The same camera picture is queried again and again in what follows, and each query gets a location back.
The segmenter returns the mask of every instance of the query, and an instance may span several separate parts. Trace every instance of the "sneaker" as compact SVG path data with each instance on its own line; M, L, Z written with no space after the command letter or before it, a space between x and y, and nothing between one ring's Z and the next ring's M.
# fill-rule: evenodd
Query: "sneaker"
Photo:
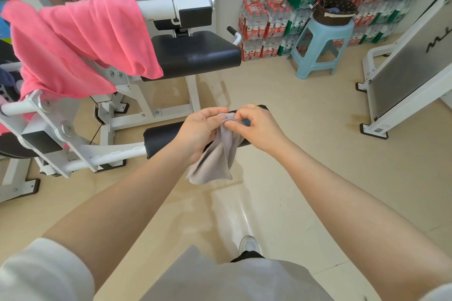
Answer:
M243 253L243 251L256 251L258 254L261 254L256 238L252 235L243 237L239 245L239 256Z

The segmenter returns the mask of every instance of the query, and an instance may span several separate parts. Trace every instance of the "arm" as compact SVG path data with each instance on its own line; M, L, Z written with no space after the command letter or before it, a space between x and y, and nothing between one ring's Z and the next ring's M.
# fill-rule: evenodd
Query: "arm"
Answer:
M43 237L75 253L91 271L98 291L184 171L214 139L225 119L216 115L227 112L215 107L188 116L170 144L130 176L76 207Z
M290 174L320 221L383 300L419 300L452 282L452 259L423 233L292 143L267 110L247 105L226 122Z

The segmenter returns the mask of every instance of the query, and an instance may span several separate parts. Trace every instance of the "beige floor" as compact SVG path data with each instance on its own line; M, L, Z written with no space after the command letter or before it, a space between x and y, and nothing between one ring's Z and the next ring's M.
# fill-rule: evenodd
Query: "beige floor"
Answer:
M452 113L436 101L391 130L387 141L361 135L359 123L369 122L367 100L354 83L363 79L361 58L369 48L348 48L333 77L318 72L299 80L284 58L203 74L198 76L201 104L231 110L266 104L303 149L395 208L452 255ZM183 79L147 86L157 107L188 100ZM84 100L76 122L87 138L97 129L91 109L92 102ZM116 143L141 141L144 129L119 131ZM42 179L39 193L0 204L0 262L144 160L128 160L110 172L79 171L70 179L39 175L33 166L29 176ZM182 178L96 301L138 300L189 245L227 262L248 234L266 257L306 266L335 300L378 300L273 158L244 147L231 172L232 181L203 186Z

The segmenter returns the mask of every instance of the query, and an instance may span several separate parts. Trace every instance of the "wicker basket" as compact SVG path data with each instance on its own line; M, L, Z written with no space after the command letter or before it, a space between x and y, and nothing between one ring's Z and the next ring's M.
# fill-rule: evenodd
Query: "wicker basket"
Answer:
M328 12L333 7L337 7L339 12ZM350 0L320 0L314 6L312 18L323 25L341 26L347 25L357 11L358 8Z

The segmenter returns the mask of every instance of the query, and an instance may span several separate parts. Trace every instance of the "person's right hand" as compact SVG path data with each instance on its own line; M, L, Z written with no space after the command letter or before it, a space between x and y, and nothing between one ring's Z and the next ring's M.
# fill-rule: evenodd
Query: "person's right hand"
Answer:
M235 121L225 121L224 126L231 131L239 133L257 149L270 155L274 155L275 150L281 144L289 141L270 112L256 107L256 105L247 104L238 109L234 119L249 119L251 126L248 127Z

